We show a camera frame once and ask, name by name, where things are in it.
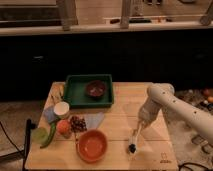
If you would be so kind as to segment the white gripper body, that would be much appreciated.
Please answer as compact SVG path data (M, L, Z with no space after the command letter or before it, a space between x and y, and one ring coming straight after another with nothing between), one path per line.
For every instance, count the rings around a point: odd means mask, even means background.
M151 98L147 98L145 103L140 107L138 112L138 125L143 129L151 125L157 118L162 106Z

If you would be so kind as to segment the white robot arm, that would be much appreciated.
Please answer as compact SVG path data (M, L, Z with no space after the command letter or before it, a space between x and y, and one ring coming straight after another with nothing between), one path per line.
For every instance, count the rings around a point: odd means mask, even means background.
M167 83L151 83L147 88L147 99L138 112L144 127L151 125L162 107L181 117L198 134L213 145L213 116L196 108L174 95L174 87Z

